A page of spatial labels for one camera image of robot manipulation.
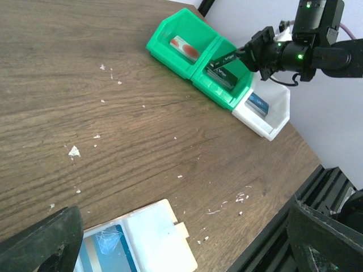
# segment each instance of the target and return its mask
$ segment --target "green plastic container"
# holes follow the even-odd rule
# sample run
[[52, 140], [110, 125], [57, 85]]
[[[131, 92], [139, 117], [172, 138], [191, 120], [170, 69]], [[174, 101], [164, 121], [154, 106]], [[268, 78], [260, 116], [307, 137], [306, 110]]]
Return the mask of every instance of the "green plastic container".
[[[196, 62], [191, 61], [169, 44], [170, 40], [177, 35], [198, 50], [200, 56]], [[214, 29], [184, 8], [161, 22], [146, 49], [182, 78], [190, 79], [220, 37]]]
[[[180, 36], [199, 51], [201, 55], [196, 62], [183, 56], [169, 44], [175, 36]], [[239, 60], [224, 66], [238, 78], [232, 90], [225, 88], [206, 73], [205, 66], [209, 61], [236, 50], [236, 47], [187, 8], [163, 20], [146, 48], [157, 60], [182, 78], [190, 79], [200, 91], [230, 111], [252, 85], [254, 74]]]
[[230, 90], [211, 78], [206, 73], [205, 66], [209, 61], [222, 57], [233, 50], [236, 50], [236, 47], [226, 38], [221, 37], [191, 78], [193, 85], [200, 91], [221, 107], [229, 110], [233, 110], [250, 89], [254, 77], [253, 73], [240, 60], [225, 65], [224, 68], [238, 78], [236, 86]]

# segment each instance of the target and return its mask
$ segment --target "white bin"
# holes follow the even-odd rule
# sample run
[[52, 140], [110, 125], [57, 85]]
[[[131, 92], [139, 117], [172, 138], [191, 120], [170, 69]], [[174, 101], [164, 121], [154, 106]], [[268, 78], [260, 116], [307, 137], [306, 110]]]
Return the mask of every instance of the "white bin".
[[[265, 117], [246, 104], [247, 98], [253, 92], [269, 104]], [[255, 133], [272, 141], [290, 120], [290, 89], [271, 80], [261, 81], [260, 74], [255, 73], [250, 90], [232, 114]]]

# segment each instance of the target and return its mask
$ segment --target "red circle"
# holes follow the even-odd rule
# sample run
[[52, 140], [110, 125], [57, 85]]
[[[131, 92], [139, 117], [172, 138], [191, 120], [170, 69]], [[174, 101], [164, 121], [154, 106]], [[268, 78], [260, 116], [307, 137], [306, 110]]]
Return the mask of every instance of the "red circle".
[[185, 44], [183, 45], [183, 50], [192, 58], [199, 58], [199, 52], [194, 47]]
[[178, 42], [175, 39], [172, 39], [170, 42], [172, 44], [174, 44], [175, 46], [179, 47], [179, 44], [178, 44]]

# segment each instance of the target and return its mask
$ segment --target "white debris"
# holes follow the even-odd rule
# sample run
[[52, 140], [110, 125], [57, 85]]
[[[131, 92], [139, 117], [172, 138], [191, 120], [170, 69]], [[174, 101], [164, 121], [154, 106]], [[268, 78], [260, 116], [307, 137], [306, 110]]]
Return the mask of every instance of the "white debris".
[[79, 156], [80, 157], [81, 156], [80, 153], [79, 153], [79, 150], [78, 150], [78, 148], [76, 146], [72, 147], [72, 149], [69, 151], [68, 155], [72, 156], [72, 157], [74, 157], [74, 156]]

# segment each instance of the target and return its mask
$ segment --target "wooden table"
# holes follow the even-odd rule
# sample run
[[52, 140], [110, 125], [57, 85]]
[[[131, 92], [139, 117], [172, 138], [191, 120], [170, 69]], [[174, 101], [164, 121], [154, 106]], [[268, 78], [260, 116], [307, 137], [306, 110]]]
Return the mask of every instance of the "wooden table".
[[224, 271], [315, 169], [291, 125], [268, 142], [150, 56], [184, 6], [0, 2], [0, 240], [65, 206], [89, 228], [167, 198], [198, 271]]

